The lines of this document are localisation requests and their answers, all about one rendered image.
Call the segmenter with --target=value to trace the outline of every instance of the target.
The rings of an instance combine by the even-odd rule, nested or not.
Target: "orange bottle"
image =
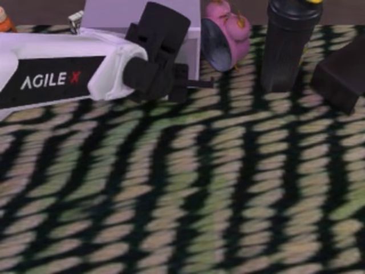
[[[3,7],[0,7],[0,33],[16,33],[17,29],[14,27],[10,18],[6,15]]]

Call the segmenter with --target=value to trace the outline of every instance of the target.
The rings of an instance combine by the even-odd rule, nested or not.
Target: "red x letter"
[[[70,79],[71,84],[78,83],[80,73],[81,73],[81,71],[73,71],[72,72],[72,78]]]

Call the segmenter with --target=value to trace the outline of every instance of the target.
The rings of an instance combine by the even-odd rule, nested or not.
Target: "brown background wall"
[[[85,0],[0,0],[0,6],[5,8],[16,25],[55,25],[67,23],[67,17],[82,10],[84,2]],[[232,2],[252,24],[266,23],[267,0]],[[325,0],[321,24],[365,25],[365,0]]]

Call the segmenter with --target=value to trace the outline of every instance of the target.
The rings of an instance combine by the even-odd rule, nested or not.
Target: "agile x logo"
[[[89,96],[87,85],[104,58],[20,59],[0,92],[0,109]]]
[[[37,74],[34,77],[27,76],[21,85],[21,90],[40,87],[55,87],[64,86],[66,84],[77,84],[79,82],[81,71],[73,71],[68,74],[66,71],[59,72],[58,74],[46,73]]]

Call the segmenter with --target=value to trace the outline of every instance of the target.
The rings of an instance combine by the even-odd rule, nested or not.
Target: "pink plush toy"
[[[201,21],[201,50],[218,71],[235,67],[250,50],[249,21],[233,14],[226,0],[212,0],[205,8]]]

